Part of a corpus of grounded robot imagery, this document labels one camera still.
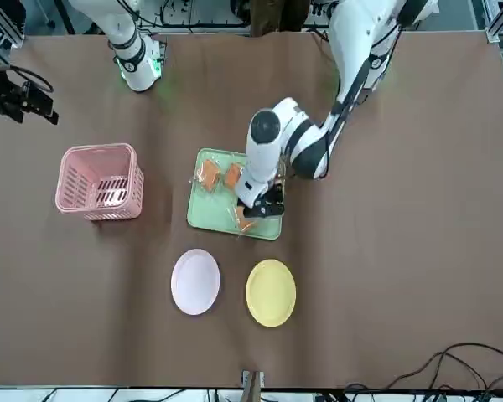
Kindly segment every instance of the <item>bread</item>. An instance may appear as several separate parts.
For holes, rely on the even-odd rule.
[[[209,193],[215,189],[216,182],[220,175],[220,168],[210,159],[205,159],[195,173],[196,180],[201,183],[203,188]]]
[[[238,163],[232,163],[227,169],[226,177],[224,179],[224,184],[227,188],[234,190],[236,186],[236,182],[241,177],[242,166]]]
[[[242,232],[246,232],[252,226],[255,225],[254,220],[248,220],[244,217],[244,207],[241,207],[241,206],[236,207],[235,214],[236,214],[236,221],[238,223],[238,227],[241,228]]]

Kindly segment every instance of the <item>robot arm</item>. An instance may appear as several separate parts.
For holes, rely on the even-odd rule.
[[[25,113],[34,113],[57,124],[54,102],[45,93],[52,92],[51,85],[34,82],[34,73],[9,62],[11,50],[23,44],[25,22],[26,9],[20,0],[0,0],[0,114],[22,123]],[[13,72],[25,80],[22,86],[9,79],[8,73]]]
[[[302,178],[323,178],[335,143],[360,93],[372,92],[385,74],[400,27],[426,18],[438,0],[341,0],[329,24],[329,44],[340,72],[340,88],[321,127],[295,100],[286,98],[251,119],[246,166],[235,191],[246,217],[283,213],[274,186],[280,157]]]
[[[70,0],[71,5],[96,23],[113,47],[122,76],[137,92],[147,90],[161,75],[160,44],[140,36],[131,14],[138,0]]]

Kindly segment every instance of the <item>black cable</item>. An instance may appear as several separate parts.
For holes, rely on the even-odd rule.
[[[451,385],[449,384],[441,384],[438,389],[448,389],[449,391],[456,391],[456,388],[452,387]],[[460,397],[464,400],[464,402],[466,402],[466,397],[463,396],[462,394],[460,395]]]
[[[310,28],[310,29],[308,29],[308,32],[312,32],[312,33],[318,35],[324,42],[329,42],[328,36],[326,36],[324,33],[320,32],[316,28]]]
[[[353,387],[360,387],[361,389],[369,389],[369,387],[367,387],[365,384],[362,384],[362,383],[350,383],[350,384],[347,384],[346,387],[345,387],[345,392],[350,392],[351,389]],[[354,398],[352,398],[352,401],[351,402],[355,402],[355,399],[358,397],[358,395],[360,394],[359,392],[360,390],[357,389],[354,393]],[[375,402],[375,395],[373,393],[370,393],[371,395],[371,400],[373,402]]]
[[[443,353],[446,353],[446,352],[448,352],[451,349],[462,348],[462,347],[465,347],[465,346],[473,346],[473,347],[477,347],[477,348],[489,349],[489,350],[491,350],[493,352],[496,352],[496,353],[498,353],[498,354],[500,354],[500,355],[503,356],[503,350],[498,349],[498,348],[494,348],[493,346],[487,345],[485,343],[478,343],[478,342],[455,343],[453,345],[450,345],[450,346],[446,347],[444,349]],[[440,357],[440,359],[438,361],[438,364],[441,364],[441,362],[443,361],[443,357],[444,357],[443,355]],[[436,380],[437,379],[438,379],[438,373],[435,373],[434,377],[433,377],[433,380],[430,383],[430,387],[429,388],[432,388],[436,384]]]
[[[41,399],[41,402],[48,402],[50,397],[52,395],[54,395],[56,392],[58,392],[58,389],[54,388],[52,391],[50,391],[48,394],[46,394],[44,398]]]
[[[155,22],[153,22],[153,21],[149,21],[148,19],[145,19],[144,17],[142,17],[142,16],[140,15],[140,13],[137,13],[136,11],[134,11],[134,10],[133,10],[133,9],[132,9],[132,8],[131,8],[128,4],[126,4],[125,2],[123,2],[123,0],[116,0],[116,1],[117,1],[117,3],[118,3],[121,7],[123,7],[123,8],[125,9],[125,11],[126,11],[127,13],[131,14],[131,16],[133,16],[133,17],[136,17],[136,18],[138,18],[138,19],[140,19],[140,20],[144,21],[145,23],[150,24],[150,25],[151,25],[151,28],[153,28],[153,27],[164,28],[164,26],[159,25],[159,24],[157,24],[157,23],[155,23]]]
[[[24,79],[30,81],[32,84],[37,86],[40,90],[42,90],[44,92],[49,92],[49,93],[54,92],[54,87],[41,75],[34,73],[31,70],[25,69],[24,67],[19,67],[17,65],[13,65],[13,64],[11,64],[9,66],[9,69],[11,71],[16,72],[18,75],[20,75]],[[23,75],[22,73],[25,73],[26,75],[29,75],[29,76],[35,78],[36,80],[41,81],[44,85],[40,85],[39,83],[35,82],[34,80],[31,80],[30,78],[28,78],[26,75]]]
[[[464,360],[462,360],[461,358],[457,358],[456,356],[454,356],[453,354],[451,354],[449,352],[443,352],[442,356],[447,356],[448,358],[456,360],[457,362],[459,362],[460,364],[462,364],[464,367],[466,367],[469,370],[469,373],[471,374],[471,376],[475,379],[475,382],[477,383],[477,387],[479,389],[481,389],[481,388],[486,389],[486,387],[488,387],[488,384],[486,383],[486,381],[483,378],[483,376],[480,375],[477,370],[475,370],[472,366],[470,366],[469,364],[467,364]],[[441,366],[442,362],[443,362],[442,359],[440,359],[438,361],[438,365],[436,366],[436,372],[434,373],[433,382],[428,386],[430,389],[432,389],[434,387],[434,385],[436,384],[436,379],[438,378],[438,374],[439,374],[439,370],[440,370],[440,366]],[[480,386],[479,379],[483,382],[484,387]]]
[[[157,399],[157,400],[149,400],[149,399],[135,399],[135,400],[130,400],[129,402],[164,402],[165,400],[173,398],[177,394],[181,394],[184,392],[186,389],[180,389],[179,391],[173,392],[172,394],[163,397],[162,399]]]
[[[192,24],[192,9],[194,7],[194,0],[190,0],[190,13],[188,14],[188,25]]]
[[[495,389],[495,386],[496,386],[497,384],[499,384],[501,381],[503,381],[503,375],[501,375],[500,377],[498,377],[497,379],[495,379],[494,381],[492,381],[492,382],[490,383],[490,385],[488,386],[488,388],[486,389],[486,392],[485,392],[485,394],[483,395],[482,400],[485,400],[485,396],[486,396],[489,392],[491,392],[492,390],[494,390],[494,389]]]
[[[162,6],[162,10],[160,10],[160,21],[161,21],[162,23],[164,23],[164,11],[166,11],[166,6],[168,6],[168,1],[169,1],[169,0],[166,0],[166,1],[164,2],[164,5]]]
[[[386,34],[385,34],[385,35],[384,35],[384,36],[383,36],[383,37],[382,37],[379,41],[375,42],[375,43],[372,45],[371,49],[372,49],[372,48],[375,48],[376,46],[378,46],[379,44],[381,44],[382,42],[384,42],[387,38],[389,38],[389,35],[393,34],[393,32],[394,32],[397,28],[399,28],[399,24],[398,24],[398,23],[396,23],[396,24],[395,24],[395,26],[394,26],[392,29],[390,29],[390,31],[389,31],[388,33],[386,33]]]
[[[441,364],[443,362],[443,358],[445,356],[448,356],[452,359],[455,359],[456,361],[458,361],[459,363],[461,363],[462,365],[464,365],[465,367],[467,367],[468,369],[470,370],[473,370],[474,373],[477,373],[474,368],[472,368],[471,366],[469,366],[465,361],[461,361],[461,359],[457,358],[456,356],[452,355],[451,353],[448,353],[447,351],[450,350],[449,348],[445,349],[445,351],[442,351],[442,352],[437,352],[435,354],[433,354],[433,356],[427,360],[425,362],[425,364],[421,367],[421,368],[418,368],[417,370],[415,371],[412,371],[411,373],[408,373],[408,374],[403,374],[403,375],[399,375],[398,377],[396,377],[395,379],[393,379],[393,381],[391,381],[386,387],[382,388],[381,390],[388,390],[390,388],[393,387],[393,385],[395,385],[396,383],[398,383],[399,381],[403,380],[403,379],[407,379],[407,378],[410,378],[410,377],[413,377],[414,375],[418,375],[420,374],[422,371],[424,371],[429,365],[430,363],[433,362],[433,360],[435,358],[437,358],[438,356],[440,357],[439,361],[438,361],[438,367],[437,367],[437,370],[436,370],[436,373],[434,373],[434,377],[437,378],[437,373],[439,373],[439,368],[441,367]],[[483,379],[482,376],[477,373],[478,377],[480,379]]]
[[[17,73],[18,75],[23,77],[26,81],[34,84],[40,90],[42,90],[44,92],[49,92],[49,93],[54,92],[54,87],[41,75],[36,74],[33,71],[25,69],[23,67],[18,67],[16,65],[9,64],[9,62],[6,59],[4,59],[4,57],[1,54],[0,54],[0,61],[2,61],[2,63],[4,63],[8,67],[7,70],[14,71],[15,73]],[[33,81],[25,74],[31,75],[32,77],[36,78],[37,80],[40,80],[46,86],[42,86],[42,85],[38,84],[37,82]]]
[[[111,402],[112,399],[114,399],[114,396],[116,396],[116,394],[119,392],[119,388],[116,389],[113,394],[111,395],[110,399],[107,401],[107,402]]]

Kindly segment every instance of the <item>pink plastic basket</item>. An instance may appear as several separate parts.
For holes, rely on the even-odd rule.
[[[136,218],[143,173],[128,144],[72,147],[61,159],[56,206],[88,220]]]

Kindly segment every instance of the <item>green tray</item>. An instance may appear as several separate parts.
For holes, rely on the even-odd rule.
[[[218,163],[222,174],[226,173],[232,162],[240,163],[242,166],[246,163],[246,155],[242,153],[203,148],[198,152],[194,171],[207,158]],[[275,240],[282,233],[282,217],[259,219],[252,228],[242,233],[233,218],[234,213],[232,211],[235,206],[236,195],[226,188],[223,178],[220,178],[215,191],[212,193],[207,193],[201,184],[194,181],[190,192],[186,219],[190,226],[194,228],[234,235],[239,234],[264,240]]]

